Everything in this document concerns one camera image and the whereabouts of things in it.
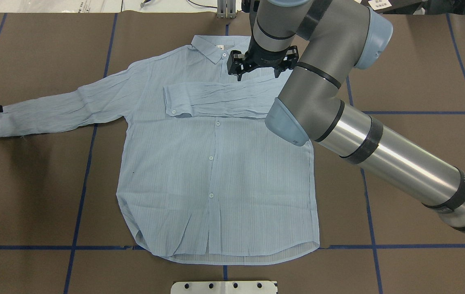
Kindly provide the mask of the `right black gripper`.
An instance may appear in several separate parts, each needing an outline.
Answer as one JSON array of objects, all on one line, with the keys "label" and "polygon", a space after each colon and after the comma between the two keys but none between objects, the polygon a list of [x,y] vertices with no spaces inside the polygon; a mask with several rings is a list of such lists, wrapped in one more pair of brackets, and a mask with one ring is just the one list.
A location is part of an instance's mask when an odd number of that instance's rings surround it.
[{"label": "right black gripper", "polygon": [[296,45],[279,52],[266,51],[255,45],[245,53],[232,50],[227,60],[227,73],[236,76],[237,81],[240,82],[242,75],[246,73],[271,67],[274,69],[274,77],[279,78],[281,72],[294,69],[298,60],[299,50]]}]

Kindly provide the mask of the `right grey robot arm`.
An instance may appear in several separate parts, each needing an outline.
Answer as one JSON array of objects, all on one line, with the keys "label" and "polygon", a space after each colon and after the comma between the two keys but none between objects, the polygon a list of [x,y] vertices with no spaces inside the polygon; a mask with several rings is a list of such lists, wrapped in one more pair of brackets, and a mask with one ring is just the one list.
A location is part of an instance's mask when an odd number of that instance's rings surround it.
[{"label": "right grey robot arm", "polygon": [[[392,39],[339,97],[465,171],[465,16],[387,15]],[[314,145],[324,246],[465,244],[465,234],[367,170]]]}]

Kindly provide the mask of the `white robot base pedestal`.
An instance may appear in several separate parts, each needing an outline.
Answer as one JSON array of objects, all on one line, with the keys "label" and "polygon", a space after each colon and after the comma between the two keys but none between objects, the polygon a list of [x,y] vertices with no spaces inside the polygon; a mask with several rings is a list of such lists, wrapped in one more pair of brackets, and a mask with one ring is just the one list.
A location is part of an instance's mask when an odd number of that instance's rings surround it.
[{"label": "white robot base pedestal", "polygon": [[276,281],[186,281],[172,285],[171,294],[277,294]]}]

